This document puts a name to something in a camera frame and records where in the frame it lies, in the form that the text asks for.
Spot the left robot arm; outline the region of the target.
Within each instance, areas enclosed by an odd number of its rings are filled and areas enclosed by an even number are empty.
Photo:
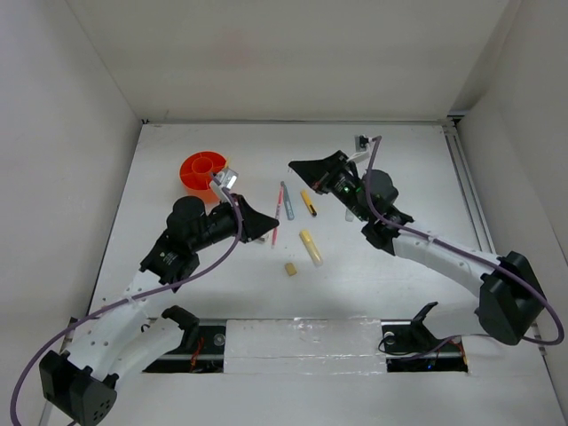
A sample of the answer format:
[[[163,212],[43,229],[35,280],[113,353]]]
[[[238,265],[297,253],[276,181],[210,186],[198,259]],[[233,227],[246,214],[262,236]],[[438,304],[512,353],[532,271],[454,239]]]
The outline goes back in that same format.
[[[63,352],[42,356],[44,397],[79,425],[100,424],[129,374],[166,351],[190,351],[197,344],[200,321],[173,296],[197,276],[199,251],[227,239],[248,243],[278,225],[238,194],[227,193],[211,211],[197,197],[178,199],[122,299],[101,308],[89,332]]]

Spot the small tan eraser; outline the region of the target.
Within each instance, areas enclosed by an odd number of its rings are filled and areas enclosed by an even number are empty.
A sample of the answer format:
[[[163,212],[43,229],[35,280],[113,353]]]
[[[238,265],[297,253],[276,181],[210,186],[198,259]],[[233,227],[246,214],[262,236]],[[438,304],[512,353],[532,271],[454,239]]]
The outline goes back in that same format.
[[[294,276],[297,274],[297,269],[292,263],[285,264],[285,271],[288,276]]]

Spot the aluminium frame rail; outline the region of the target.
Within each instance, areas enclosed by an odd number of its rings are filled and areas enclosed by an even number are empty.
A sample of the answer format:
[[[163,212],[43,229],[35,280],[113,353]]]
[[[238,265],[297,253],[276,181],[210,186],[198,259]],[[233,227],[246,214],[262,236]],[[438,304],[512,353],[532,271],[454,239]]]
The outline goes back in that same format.
[[[476,235],[477,245],[492,254],[496,253],[493,238],[490,233],[485,214],[477,194],[465,151],[462,146],[457,124],[463,118],[462,115],[449,115],[440,122],[449,154],[454,164],[459,187],[461,188],[469,220]]]

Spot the thick yellow highlighter marker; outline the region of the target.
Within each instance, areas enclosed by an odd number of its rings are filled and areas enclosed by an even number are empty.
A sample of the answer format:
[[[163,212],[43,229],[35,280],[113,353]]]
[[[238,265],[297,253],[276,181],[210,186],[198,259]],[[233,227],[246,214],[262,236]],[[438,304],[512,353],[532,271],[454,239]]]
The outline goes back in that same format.
[[[304,244],[312,262],[316,265],[316,266],[322,266],[323,265],[323,258],[312,238],[312,235],[309,233],[308,230],[303,229],[300,233],[299,233],[299,237],[302,241],[302,243]]]

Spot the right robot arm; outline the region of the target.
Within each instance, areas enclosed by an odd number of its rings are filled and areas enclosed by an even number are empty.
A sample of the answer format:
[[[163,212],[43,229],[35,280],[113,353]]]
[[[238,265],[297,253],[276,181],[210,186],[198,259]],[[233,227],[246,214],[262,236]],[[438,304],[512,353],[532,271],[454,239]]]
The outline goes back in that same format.
[[[382,170],[363,176],[337,151],[321,159],[288,165],[314,192],[333,194],[364,222],[361,232],[376,249],[412,260],[462,285],[477,300],[480,328],[495,340],[516,345],[542,312],[544,293],[528,259],[460,248],[423,230],[394,205],[398,190]]]

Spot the orange round organizer container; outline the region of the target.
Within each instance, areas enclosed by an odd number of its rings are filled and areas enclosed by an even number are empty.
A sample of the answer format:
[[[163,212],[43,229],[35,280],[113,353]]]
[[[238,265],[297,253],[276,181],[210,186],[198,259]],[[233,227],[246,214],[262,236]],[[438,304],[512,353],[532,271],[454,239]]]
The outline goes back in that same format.
[[[195,196],[206,204],[216,203],[219,198],[209,187],[211,175],[217,174],[227,164],[222,154],[201,151],[184,160],[179,169],[179,179],[189,196]]]

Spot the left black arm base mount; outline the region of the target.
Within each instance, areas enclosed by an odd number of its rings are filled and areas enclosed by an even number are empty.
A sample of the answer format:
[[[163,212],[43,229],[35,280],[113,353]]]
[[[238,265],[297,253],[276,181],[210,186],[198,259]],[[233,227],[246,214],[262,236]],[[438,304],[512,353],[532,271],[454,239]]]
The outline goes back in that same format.
[[[221,374],[224,372],[225,319],[199,319],[186,309],[174,305],[163,312],[176,320],[184,331],[180,344],[161,355],[145,370],[149,374]]]

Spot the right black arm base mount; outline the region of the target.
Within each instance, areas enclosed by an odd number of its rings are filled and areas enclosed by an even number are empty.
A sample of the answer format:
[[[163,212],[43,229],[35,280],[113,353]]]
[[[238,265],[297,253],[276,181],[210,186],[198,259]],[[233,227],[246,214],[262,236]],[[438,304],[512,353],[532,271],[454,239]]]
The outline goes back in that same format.
[[[381,321],[382,336],[377,350],[385,355],[388,373],[468,373],[462,341],[454,338],[438,347],[436,338],[424,325],[437,302],[426,304],[411,319]]]

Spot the yellow black utility knife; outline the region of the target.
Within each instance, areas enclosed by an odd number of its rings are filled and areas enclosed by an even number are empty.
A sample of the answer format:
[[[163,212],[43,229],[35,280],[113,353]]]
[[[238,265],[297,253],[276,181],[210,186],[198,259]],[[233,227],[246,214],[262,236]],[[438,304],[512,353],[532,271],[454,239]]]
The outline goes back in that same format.
[[[300,192],[300,194],[301,194],[302,200],[303,200],[306,208],[308,209],[310,215],[312,217],[316,217],[318,215],[317,210],[315,209],[315,207],[312,203],[312,200],[311,200],[310,196],[308,195],[307,191],[303,189]]]

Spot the thin pink highlighter pen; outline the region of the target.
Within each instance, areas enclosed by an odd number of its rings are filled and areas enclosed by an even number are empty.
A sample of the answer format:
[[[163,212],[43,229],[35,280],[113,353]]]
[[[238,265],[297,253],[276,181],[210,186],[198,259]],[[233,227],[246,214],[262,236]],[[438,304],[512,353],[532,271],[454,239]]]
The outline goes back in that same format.
[[[277,237],[278,237],[278,229],[279,229],[278,227],[279,227],[279,223],[280,223],[280,211],[281,211],[281,208],[282,208],[282,205],[283,205],[283,198],[284,198],[284,187],[283,187],[282,182],[280,182],[279,196],[278,196],[278,201],[277,201],[277,206],[276,206],[276,211],[275,211],[275,216],[274,216],[274,218],[277,220],[278,224],[272,230],[271,249],[275,248]]]

